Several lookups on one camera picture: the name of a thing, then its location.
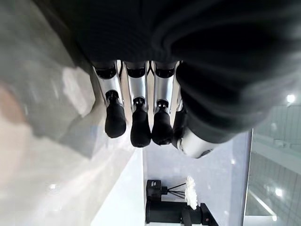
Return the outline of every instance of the tiled wall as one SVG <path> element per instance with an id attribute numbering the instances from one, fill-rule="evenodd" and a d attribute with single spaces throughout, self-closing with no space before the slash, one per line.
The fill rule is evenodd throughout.
<path id="1" fill-rule="evenodd" d="M 255 132 L 289 142 L 293 150 L 301 152 L 301 105 L 274 107 Z"/>
<path id="2" fill-rule="evenodd" d="M 277 188 L 283 191 L 282 197 L 276 195 Z M 285 222 L 285 225 L 301 225 L 301 175 L 260 154 L 252 153 L 249 189 L 256 193 Z M 248 211 L 255 211 L 252 210 L 251 199 L 247 200 L 247 213 Z"/>

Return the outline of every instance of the black fingertip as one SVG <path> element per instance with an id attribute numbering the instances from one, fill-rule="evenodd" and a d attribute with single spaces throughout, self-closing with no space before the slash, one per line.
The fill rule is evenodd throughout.
<path id="1" fill-rule="evenodd" d="M 170 117 L 164 110 L 160 110 L 154 116 L 152 128 L 152 140 L 157 145 L 170 144 L 173 138 L 173 129 L 170 125 Z"/>
<path id="2" fill-rule="evenodd" d="M 148 114 L 142 109 L 137 109 L 133 113 L 131 142 L 134 147 L 146 147 L 151 142 Z"/>
<path id="3" fill-rule="evenodd" d="M 125 133 L 126 128 L 126 117 L 123 107 L 117 103 L 111 103 L 107 107 L 107 118 L 104 126 L 106 134 L 111 138 L 117 138 Z"/>

